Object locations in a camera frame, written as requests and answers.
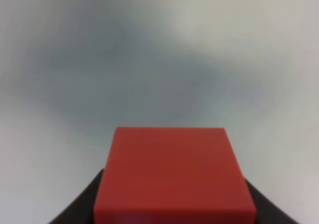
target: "gray background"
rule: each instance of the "gray background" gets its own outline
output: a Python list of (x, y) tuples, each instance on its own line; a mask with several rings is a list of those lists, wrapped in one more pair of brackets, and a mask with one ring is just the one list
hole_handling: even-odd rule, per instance
[(244, 175), (319, 222), (318, 0), (0, 0), (0, 223), (43, 224), (114, 129), (222, 126)]

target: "red box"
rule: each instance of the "red box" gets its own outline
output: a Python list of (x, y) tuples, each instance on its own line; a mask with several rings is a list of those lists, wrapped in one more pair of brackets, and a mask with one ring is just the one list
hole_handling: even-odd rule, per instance
[(95, 224), (253, 224), (223, 128), (116, 129)]

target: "black base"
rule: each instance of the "black base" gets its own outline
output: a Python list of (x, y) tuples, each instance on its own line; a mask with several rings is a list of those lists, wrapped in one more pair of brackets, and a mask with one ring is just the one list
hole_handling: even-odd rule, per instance
[[(50, 224), (94, 224), (93, 206), (103, 169), (89, 186)], [(248, 189), (257, 209), (255, 224), (298, 224), (265, 198), (251, 183)]]

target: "top face of red block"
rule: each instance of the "top face of red block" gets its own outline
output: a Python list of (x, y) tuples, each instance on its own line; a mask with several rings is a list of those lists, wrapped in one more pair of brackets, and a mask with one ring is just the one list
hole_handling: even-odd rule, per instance
[(117, 128), (95, 210), (253, 210), (222, 128)]

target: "red block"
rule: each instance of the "red block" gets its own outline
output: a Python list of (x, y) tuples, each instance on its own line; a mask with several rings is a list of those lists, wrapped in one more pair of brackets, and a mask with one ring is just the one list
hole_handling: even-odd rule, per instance
[(95, 224), (253, 224), (223, 128), (116, 129)]

